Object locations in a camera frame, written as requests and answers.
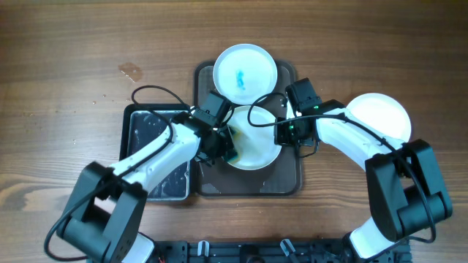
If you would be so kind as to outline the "green yellow sponge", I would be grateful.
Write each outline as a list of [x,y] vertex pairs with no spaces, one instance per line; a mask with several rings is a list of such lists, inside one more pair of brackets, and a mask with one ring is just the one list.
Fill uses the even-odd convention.
[[227,150],[223,159],[228,163],[234,164],[241,157],[240,151],[236,148],[237,140],[241,138],[241,132],[231,125],[227,125],[227,132],[229,133],[229,137],[227,138]]

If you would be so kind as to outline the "white plate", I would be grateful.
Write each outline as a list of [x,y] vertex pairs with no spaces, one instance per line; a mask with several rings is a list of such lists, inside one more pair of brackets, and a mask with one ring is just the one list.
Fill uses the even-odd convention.
[[256,170],[267,167],[278,157],[282,147],[274,143],[273,127],[254,127],[248,122],[250,106],[234,109],[227,122],[234,145],[234,157],[227,163],[237,169]]
[[253,44],[238,44],[224,50],[213,67],[217,91],[234,104],[252,104],[275,89],[278,69],[265,49]]
[[355,97],[347,109],[360,121],[390,137],[408,142],[412,124],[407,111],[390,96],[367,93]]

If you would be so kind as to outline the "white plate top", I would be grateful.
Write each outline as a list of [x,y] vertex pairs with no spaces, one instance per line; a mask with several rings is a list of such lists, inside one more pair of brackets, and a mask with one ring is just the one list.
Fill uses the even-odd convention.
[[234,104],[252,104],[275,89],[278,69],[265,49],[253,44],[238,44],[224,50],[213,67],[217,91]]

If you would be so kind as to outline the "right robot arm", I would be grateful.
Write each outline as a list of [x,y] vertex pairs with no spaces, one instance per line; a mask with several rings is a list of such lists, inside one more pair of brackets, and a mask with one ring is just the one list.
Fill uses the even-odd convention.
[[344,238],[343,262],[371,262],[410,240],[432,243],[435,225],[453,205],[432,147],[410,140],[407,111],[383,94],[363,94],[349,104],[324,102],[309,79],[289,84],[290,113],[277,118],[278,144],[324,143],[366,173],[371,217]]

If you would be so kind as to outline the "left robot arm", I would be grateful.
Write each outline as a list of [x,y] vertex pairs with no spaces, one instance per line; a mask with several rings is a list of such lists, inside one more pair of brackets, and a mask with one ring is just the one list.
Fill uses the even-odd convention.
[[89,262],[150,262],[155,242],[139,232],[148,193],[173,170],[190,161],[208,166],[235,153],[226,117],[230,101],[212,91],[204,104],[166,122],[155,140],[133,155],[104,167],[97,162],[81,172],[62,216],[44,241],[56,261],[50,239],[57,235]]

